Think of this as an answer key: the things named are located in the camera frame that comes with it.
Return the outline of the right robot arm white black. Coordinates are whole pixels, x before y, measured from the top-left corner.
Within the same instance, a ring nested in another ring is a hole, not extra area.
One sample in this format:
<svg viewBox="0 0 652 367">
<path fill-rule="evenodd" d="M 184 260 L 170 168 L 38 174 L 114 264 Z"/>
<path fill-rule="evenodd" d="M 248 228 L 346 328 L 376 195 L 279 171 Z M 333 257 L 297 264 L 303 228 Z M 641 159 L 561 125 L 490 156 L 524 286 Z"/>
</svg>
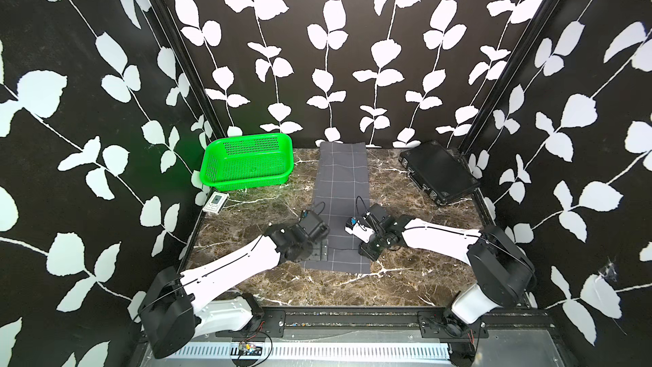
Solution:
<svg viewBox="0 0 652 367">
<path fill-rule="evenodd" d="M 475 284 L 433 318 L 434 326 L 451 337 L 470 334 L 471 326 L 494 309 L 512 309 L 536 285 L 531 260 L 495 225 L 458 229 L 410 215 L 392 217 L 375 204 L 363 216 L 348 219 L 345 231 L 361 240 L 358 253 L 372 261 L 400 246 L 432 251 L 469 265 Z"/>
</svg>

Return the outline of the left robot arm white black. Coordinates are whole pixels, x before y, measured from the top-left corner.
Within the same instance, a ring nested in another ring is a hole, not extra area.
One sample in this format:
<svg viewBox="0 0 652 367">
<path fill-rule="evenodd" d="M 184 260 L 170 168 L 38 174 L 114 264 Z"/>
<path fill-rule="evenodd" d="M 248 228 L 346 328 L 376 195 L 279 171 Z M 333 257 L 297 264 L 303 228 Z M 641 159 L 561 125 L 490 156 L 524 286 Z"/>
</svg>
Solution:
<svg viewBox="0 0 652 367">
<path fill-rule="evenodd" d="M 313 210 L 297 221 L 271 224 L 249 244 L 199 268 L 181 273 L 168 267 L 154 277 L 137 316 L 153 356 L 173 355 L 192 339 L 222 331 L 258 331 L 264 311 L 251 294 L 217 300 L 252 276 L 292 262 L 303 262 L 329 234 Z"/>
</svg>

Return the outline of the dark grey grid pillowcase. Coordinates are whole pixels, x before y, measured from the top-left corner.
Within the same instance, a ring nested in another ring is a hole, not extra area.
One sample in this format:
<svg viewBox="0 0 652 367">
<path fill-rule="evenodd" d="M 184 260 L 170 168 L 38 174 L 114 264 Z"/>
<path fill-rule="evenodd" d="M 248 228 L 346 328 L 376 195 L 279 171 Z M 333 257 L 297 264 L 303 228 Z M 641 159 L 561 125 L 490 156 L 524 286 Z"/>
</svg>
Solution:
<svg viewBox="0 0 652 367">
<path fill-rule="evenodd" d="M 346 232 L 346 222 L 369 206 L 369 174 L 366 146 L 323 142 L 313 192 L 313 205 L 329 225 L 327 258 L 305 261 L 306 269 L 368 274 L 371 261 L 358 253 L 361 240 Z"/>
</svg>

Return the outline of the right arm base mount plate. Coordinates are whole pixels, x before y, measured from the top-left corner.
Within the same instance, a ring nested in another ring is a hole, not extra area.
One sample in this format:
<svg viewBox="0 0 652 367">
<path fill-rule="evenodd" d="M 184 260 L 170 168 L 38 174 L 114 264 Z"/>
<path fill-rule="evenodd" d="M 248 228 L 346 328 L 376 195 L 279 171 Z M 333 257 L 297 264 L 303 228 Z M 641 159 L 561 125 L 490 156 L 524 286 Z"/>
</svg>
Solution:
<svg viewBox="0 0 652 367">
<path fill-rule="evenodd" d="M 417 316 L 422 338 L 463 342 L 488 338 L 487 328 L 481 319 L 468 325 L 447 309 L 419 311 Z"/>
</svg>

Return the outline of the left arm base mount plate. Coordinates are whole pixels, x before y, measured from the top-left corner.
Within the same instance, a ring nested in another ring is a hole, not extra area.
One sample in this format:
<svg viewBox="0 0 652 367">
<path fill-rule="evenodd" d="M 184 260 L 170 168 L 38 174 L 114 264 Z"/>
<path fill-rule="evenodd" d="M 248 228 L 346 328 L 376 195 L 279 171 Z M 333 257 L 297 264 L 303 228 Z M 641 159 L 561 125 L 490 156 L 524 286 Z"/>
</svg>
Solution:
<svg viewBox="0 0 652 367">
<path fill-rule="evenodd" d="M 264 338 L 265 334 L 271 338 L 282 337 L 285 332 L 285 316 L 286 312 L 283 310 L 264 309 L 263 315 L 254 315 L 241 330 L 219 331 L 213 333 L 213 336 L 244 339 L 256 333 L 256 338 Z"/>
</svg>

